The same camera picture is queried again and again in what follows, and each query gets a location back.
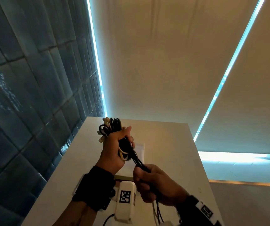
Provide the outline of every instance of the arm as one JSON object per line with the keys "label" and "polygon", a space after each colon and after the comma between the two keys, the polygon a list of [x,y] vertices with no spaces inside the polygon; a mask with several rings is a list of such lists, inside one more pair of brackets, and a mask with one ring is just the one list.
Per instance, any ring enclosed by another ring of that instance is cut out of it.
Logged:
{"label": "arm", "polygon": [[[122,131],[111,133],[104,141],[103,150],[96,166],[102,168],[106,173],[110,172],[111,176],[114,176],[124,165],[124,161],[117,154],[118,140],[127,136],[133,148],[135,147],[130,131],[131,126],[128,128],[123,127]],[[93,210],[84,201],[71,201],[53,226],[92,226],[96,214],[97,211]]]}
{"label": "arm", "polygon": [[[167,206],[174,206],[184,225],[221,226],[210,209],[197,198],[190,195],[184,188],[173,181],[164,171],[156,165],[145,164],[151,173],[135,167],[133,171],[134,182],[144,202],[152,203],[156,200]],[[153,184],[159,193],[150,191]]]}

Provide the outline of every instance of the table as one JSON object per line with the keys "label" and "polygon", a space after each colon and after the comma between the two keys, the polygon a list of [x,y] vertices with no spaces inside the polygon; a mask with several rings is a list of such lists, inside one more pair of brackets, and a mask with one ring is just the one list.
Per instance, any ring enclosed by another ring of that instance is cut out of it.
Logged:
{"label": "table", "polygon": [[[190,194],[208,205],[223,222],[187,124],[126,119],[121,122],[123,126],[132,126],[131,135],[136,143],[145,144],[145,163],[158,165]],[[81,175],[88,173],[99,159],[102,144],[98,142],[97,130],[102,123],[101,118],[88,117],[85,120],[22,226],[51,226],[61,215],[71,201]],[[115,204],[111,201],[106,211],[98,212],[94,225],[103,225],[105,219],[115,212]],[[165,221],[178,224],[175,208],[161,204],[159,208]],[[125,224],[112,218],[107,225]],[[133,225],[155,225],[152,204],[144,203],[139,193]]]}

